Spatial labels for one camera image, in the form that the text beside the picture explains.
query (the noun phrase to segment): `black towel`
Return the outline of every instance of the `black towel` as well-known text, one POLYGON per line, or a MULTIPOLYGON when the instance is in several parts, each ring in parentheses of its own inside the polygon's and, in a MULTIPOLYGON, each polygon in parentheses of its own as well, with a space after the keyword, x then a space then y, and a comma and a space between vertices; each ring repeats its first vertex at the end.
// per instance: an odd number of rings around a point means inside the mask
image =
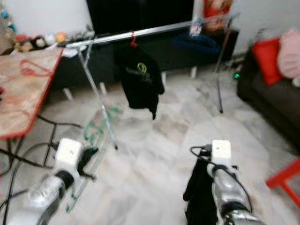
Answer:
POLYGON ((118 50, 115 57, 129 107, 148 108, 155 119, 158 95, 165 91, 157 63, 141 49, 133 47, 118 50))
POLYGON ((188 225, 215 225, 218 221, 217 207, 211 191, 213 179, 207 174, 207 165, 207 162, 197 160, 183 195, 183 200, 188 202, 188 225))

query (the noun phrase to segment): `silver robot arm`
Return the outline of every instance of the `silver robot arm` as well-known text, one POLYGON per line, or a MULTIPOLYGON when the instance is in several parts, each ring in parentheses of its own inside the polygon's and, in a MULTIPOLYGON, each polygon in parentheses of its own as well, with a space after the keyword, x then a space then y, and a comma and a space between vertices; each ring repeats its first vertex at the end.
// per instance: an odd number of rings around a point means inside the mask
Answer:
POLYGON ((264 225, 252 213, 251 200, 234 174, 230 142, 214 140, 212 145, 201 148, 202 150, 197 156, 209 161, 207 172, 214 179, 212 194, 223 224, 264 225))
POLYGON ((97 150, 84 150, 80 142, 63 138, 60 141, 55 166, 51 175, 45 176, 28 192, 21 209, 14 214, 9 225, 47 225, 58 209, 69 188, 78 185, 83 168, 97 150))

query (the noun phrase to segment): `white wall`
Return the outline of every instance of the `white wall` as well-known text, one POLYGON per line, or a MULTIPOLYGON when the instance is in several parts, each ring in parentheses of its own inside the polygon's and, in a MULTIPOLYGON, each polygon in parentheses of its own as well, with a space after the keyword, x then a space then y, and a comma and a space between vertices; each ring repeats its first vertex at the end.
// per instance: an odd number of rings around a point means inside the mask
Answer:
POLYGON ((281 29, 300 29, 300 0, 274 0, 274 20, 281 29))
POLYGON ((85 0, 4 0, 18 33, 49 34, 85 30, 91 24, 85 0))
MULTIPOLYGON (((91 24, 85 0, 5 0, 19 33, 48 34, 84 30, 91 24)), ((202 15, 203 0, 195 0, 194 15, 202 15)), ((261 28, 288 29, 300 23, 300 0, 234 0, 241 12, 234 26, 240 28, 235 51, 245 51, 261 28)))

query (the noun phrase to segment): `clothes drying rack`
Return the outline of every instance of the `clothes drying rack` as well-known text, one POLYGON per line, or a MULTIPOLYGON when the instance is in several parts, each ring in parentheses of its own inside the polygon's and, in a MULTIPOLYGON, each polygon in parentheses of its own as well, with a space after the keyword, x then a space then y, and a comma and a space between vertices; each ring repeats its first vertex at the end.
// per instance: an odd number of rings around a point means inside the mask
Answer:
MULTIPOLYGON (((220 55, 218 57, 217 60, 217 65, 216 65, 216 69, 214 72, 214 76, 216 78, 216 84, 217 84, 217 97, 218 97, 218 106, 219 106, 219 110, 221 113, 223 113, 223 104, 222 104, 222 97, 221 97, 221 90, 220 90, 220 82, 219 82, 219 71, 220 71, 220 65, 221 65, 221 61, 223 58, 223 55, 225 53, 226 47, 227 47, 227 43, 229 40, 229 36, 231 33, 231 25, 233 20, 239 16, 240 14, 234 14, 234 15, 227 15, 224 16, 222 18, 220 17, 214 17, 214 18, 208 18, 208 19, 204 19, 202 23, 212 23, 212 22, 228 22, 227 23, 227 27, 226 27, 226 34, 225 34, 225 39, 222 45, 222 49, 220 52, 220 55)), ((101 104, 101 110, 103 112, 103 115, 105 117, 105 122, 108 128, 108 132, 109 135, 113 141, 113 144, 115 146, 115 149, 118 149, 118 145, 115 139, 115 136, 113 134, 113 131, 111 129, 111 125, 108 119, 108 114, 106 111, 106 108, 104 106, 103 103, 101 103, 101 97, 100 94, 98 92, 97 86, 93 80, 93 77, 90 73, 90 70, 88 68, 88 62, 90 59, 90 52, 92 49, 93 45, 99 45, 99 44, 107 44, 110 42, 114 42, 114 41, 119 41, 119 40, 124 40, 124 39, 130 39, 132 38, 133 34, 135 37, 141 37, 141 36, 146 36, 146 35, 153 35, 153 34, 159 34, 159 33, 165 33, 168 31, 173 31, 173 30, 179 30, 179 29, 183 29, 183 28, 188 28, 191 27, 191 25, 193 24, 192 21, 187 21, 187 22, 180 22, 180 23, 175 23, 175 24, 171 24, 171 25, 166 25, 166 26, 161 26, 161 27, 155 27, 155 28, 150 28, 150 29, 144 29, 144 30, 138 30, 138 31, 134 31, 132 32, 126 32, 126 33, 121 33, 121 34, 117 34, 117 35, 112 35, 112 36, 107 36, 107 37, 100 37, 100 38, 95 38, 95 39, 90 39, 90 40, 86 40, 86 41, 80 41, 80 42, 75 42, 75 43, 71 43, 71 44, 67 44, 66 48, 76 48, 78 51, 78 56, 81 62, 81 65, 84 69, 84 72, 90 82, 90 85, 96 95, 96 98, 98 100, 98 102, 101 104), (88 46, 88 51, 86 54, 86 57, 84 58, 80 47, 81 46, 88 46)), ((105 88, 105 84, 103 82, 100 83, 100 89, 102 94, 106 95, 106 88, 105 88)))

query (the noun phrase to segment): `red chair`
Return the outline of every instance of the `red chair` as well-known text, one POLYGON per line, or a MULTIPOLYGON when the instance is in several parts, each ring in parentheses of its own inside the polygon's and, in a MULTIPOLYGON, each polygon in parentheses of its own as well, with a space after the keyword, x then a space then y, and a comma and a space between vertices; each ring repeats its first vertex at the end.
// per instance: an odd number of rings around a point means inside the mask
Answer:
POLYGON ((273 176, 271 179, 267 180, 267 185, 269 188, 274 189, 278 186, 290 196, 290 198, 296 203, 300 208, 300 197, 286 184, 288 180, 300 173, 300 158, 298 158, 294 163, 290 164, 287 168, 273 176))

